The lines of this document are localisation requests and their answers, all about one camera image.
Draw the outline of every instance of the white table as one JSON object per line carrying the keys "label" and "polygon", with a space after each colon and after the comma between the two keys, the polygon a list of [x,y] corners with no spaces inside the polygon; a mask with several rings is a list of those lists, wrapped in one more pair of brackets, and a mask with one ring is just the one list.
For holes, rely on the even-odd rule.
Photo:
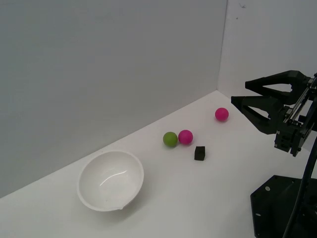
{"label": "white table", "polygon": [[[215,121],[218,107],[230,111]],[[191,146],[165,148],[162,136],[189,129]],[[213,92],[141,130],[0,199],[1,238],[252,238],[250,194],[272,175],[301,178],[305,149],[294,158],[273,147],[230,100]],[[206,160],[194,161],[196,146]],[[142,162],[145,179],[122,211],[96,212],[76,194],[83,166],[105,150]]]}

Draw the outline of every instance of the black block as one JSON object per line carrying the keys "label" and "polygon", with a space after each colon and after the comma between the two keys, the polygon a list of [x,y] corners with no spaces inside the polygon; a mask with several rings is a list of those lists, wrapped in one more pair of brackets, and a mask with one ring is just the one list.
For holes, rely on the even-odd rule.
{"label": "black block", "polygon": [[195,160],[203,161],[205,159],[205,147],[204,146],[196,146],[195,149]]}

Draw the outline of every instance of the white wall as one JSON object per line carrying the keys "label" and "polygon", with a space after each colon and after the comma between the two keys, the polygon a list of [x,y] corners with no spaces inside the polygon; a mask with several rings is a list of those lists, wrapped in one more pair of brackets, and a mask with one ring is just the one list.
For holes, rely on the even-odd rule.
{"label": "white wall", "polygon": [[[291,69],[312,77],[316,11],[316,0],[229,0],[219,91],[228,97],[251,95],[245,81]],[[305,148],[311,149],[316,135],[311,133]]]}
{"label": "white wall", "polygon": [[225,10],[0,0],[0,197],[215,90]]}

